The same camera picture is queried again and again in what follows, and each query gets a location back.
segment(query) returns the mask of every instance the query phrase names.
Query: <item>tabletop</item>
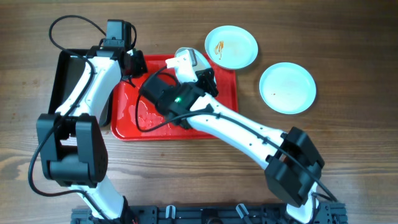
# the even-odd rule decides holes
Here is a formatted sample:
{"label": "tabletop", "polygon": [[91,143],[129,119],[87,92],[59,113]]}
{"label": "tabletop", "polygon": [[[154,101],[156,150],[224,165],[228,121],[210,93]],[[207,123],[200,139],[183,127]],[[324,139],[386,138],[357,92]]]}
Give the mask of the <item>tabletop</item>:
{"label": "tabletop", "polygon": [[[325,160],[322,181],[346,203],[349,223],[398,223],[398,4],[396,1],[61,1],[0,3],[0,223],[69,223],[77,195],[45,198],[27,184],[37,147],[35,122],[46,113],[60,50],[49,25],[65,14],[85,16],[103,29],[108,19],[137,28],[146,55],[179,47],[204,52],[206,35],[235,25],[257,40],[253,64],[236,71],[239,112],[266,126],[302,128]],[[101,33],[78,19],[59,22],[54,39],[88,49]],[[317,84],[310,109],[271,110],[261,99],[263,71],[277,62],[306,68]],[[280,202],[264,171],[217,139],[122,142],[102,129],[108,175],[131,205],[236,205]],[[61,190],[46,180],[38,188]]]}

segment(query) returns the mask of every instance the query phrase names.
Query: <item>robotic arm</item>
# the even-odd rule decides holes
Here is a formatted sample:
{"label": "robotic arm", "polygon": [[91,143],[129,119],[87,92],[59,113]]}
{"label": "robotic arm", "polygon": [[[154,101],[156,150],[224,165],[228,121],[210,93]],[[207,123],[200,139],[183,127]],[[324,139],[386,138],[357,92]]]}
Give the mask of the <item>robotic arm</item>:
{"label": "robotic arm", "polygon": [[[142,52],[129,47],[131,38],[125,34],[129,34],[130,26],[124,21],[108,21],[104,46],[93,46],[86,56],[96,68],[89,89],[40,152],[45,177],[61,186],[84,190],[91,201],[81,197],[100,223],[103,219],[134,223],[135,217],[126,198],[117,193],[106,176],[108,153],[98,126],[112,89],[121,80],[147,72]],[[310,138],[297,128],[285,133],[263,126],[216,101],[214,71],[196,50],[184,49],[175,58],[166,60],[166,64],[176,69],[180,84],[172,86],[152,75],[141,86],[140,94],[174,124],[212,134],[248,155],[265,170],[270,190],[288,204],[287,214],[300,223],[311,222],[319,202],[309,200],[316,192],[317,182],[308,173],[319,179],[325,163]],[[71,107],[89,75],[90,67],[86,64],[78,84],[56,114],[40,116],[37,121],[39,142]],[[77,146],[61,144],[60,140],[70,136],[76,136]],[[245,223],[250,224],[250,219],[242,212],[245,208],[238,206],[236,209]]]}

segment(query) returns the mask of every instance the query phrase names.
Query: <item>wooden surface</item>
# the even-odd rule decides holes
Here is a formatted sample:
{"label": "wooden surface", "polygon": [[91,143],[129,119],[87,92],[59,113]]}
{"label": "wooden surface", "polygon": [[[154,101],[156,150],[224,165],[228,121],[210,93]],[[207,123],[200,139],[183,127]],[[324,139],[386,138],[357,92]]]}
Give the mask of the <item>wooden surface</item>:
{"label": "wooden surface", "polygon": [[[37,147],[35,122],[47,111],[59,49],[51,22],[79,14],[106,28],[124,19],[145,54],[179,47],[204,52],[222,25],[248,30],[259,55],[237,71],[240,112],[262,124],[309,133],[326,166],[322,181],[347,204],[350,223],[398,223],[398,5],[396,1],[62,1],[0,3],[0,223],[68,223],[77,195],[44,198],[27,185]],[[54,29],[65,47],[90,48],[101,34],[69,19]],[[288,116],[262,100],[258,82],[277,62],[305,67],[317,83],[306,112]],[[279,202],[263,170],[219,140],[121,142],[103,129],[108,175],[131,205]],[[42,190],[61,188],[34,172]]]}

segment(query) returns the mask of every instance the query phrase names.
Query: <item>red tray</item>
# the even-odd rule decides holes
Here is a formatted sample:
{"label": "red tray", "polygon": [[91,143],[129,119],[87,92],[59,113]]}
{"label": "red tray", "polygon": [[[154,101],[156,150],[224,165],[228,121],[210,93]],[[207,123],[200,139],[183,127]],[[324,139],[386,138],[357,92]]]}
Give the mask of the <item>red tray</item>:
{"label": "red tray", "polygon": [[[138,89],[150,74],[158,71],[166,65],[165,60],[173,58],[174,55],[146,55],[145,60],[148,67],[148,73],[141,78],[133,79],[133,88],[130,84],[121,82],[113,90],[112,105],[112,133],[123,141],[145,141],[145,140],[176,140],[176,139],[205,139],[214,138],[214,136],[194,129],[185,130],[180,126],[173,124],[165,125],[149,133],[142,133],[136,128],[135,107],[137,101]],[[236,97],[236,75],[235,71],[226,70],[213,63],[207,55],[206,59],[210,62],[215,71],[219,95],[217,100],[231,110],[238,111],[238,99]],[[174,69],[166,69],[164,72],[175,75]],[[172,79],[161,75],[166,82],[173,83]],[[162,115],[156,112],[152,103],[145,98],[141,98],[138,108],[138,122],[143,129],[151,128],[165,121]]]}

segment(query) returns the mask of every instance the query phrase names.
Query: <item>plate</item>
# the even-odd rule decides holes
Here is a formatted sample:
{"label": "plate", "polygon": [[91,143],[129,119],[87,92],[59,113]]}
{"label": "plate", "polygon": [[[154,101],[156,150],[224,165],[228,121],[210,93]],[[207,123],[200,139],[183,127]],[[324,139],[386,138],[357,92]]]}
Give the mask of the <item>plate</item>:
{"label": "plate", "polygon": [[233,70],[250,65],[259,51],[254,37],[236,26],[213,29],[206,37],[205,49],[214,63]]}
{"label": "plate", "polygon": [[260,79],[266,104],[283,114],[297,114],[311,106],[317,94],[311,74],[300,65],[282,62],[269,67]]}

